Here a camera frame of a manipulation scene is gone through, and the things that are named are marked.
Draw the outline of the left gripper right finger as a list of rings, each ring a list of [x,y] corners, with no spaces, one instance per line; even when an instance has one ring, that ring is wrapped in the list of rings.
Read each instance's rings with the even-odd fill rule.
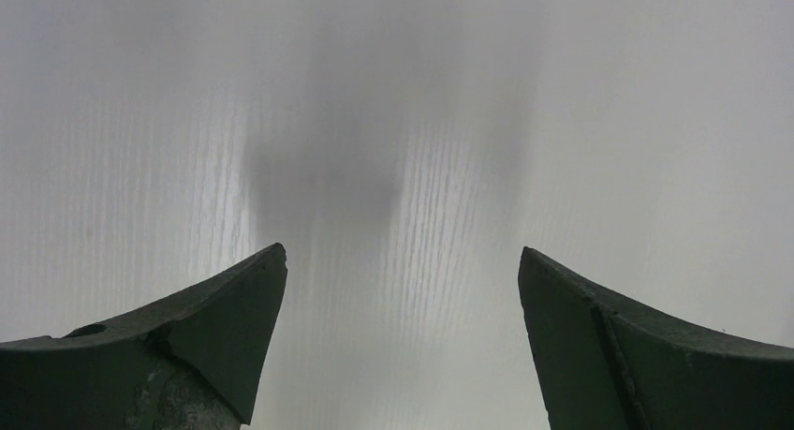
[[[532,248],[518,288],[553,429],[789,429],[793,351],[677,319]]]

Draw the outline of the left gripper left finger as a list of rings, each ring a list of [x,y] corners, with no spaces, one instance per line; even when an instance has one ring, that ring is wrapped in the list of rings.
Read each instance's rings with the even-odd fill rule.
[[[252,421],[287,284],[270,245],[62,337],[1,346],[5,429],[238,429]]]

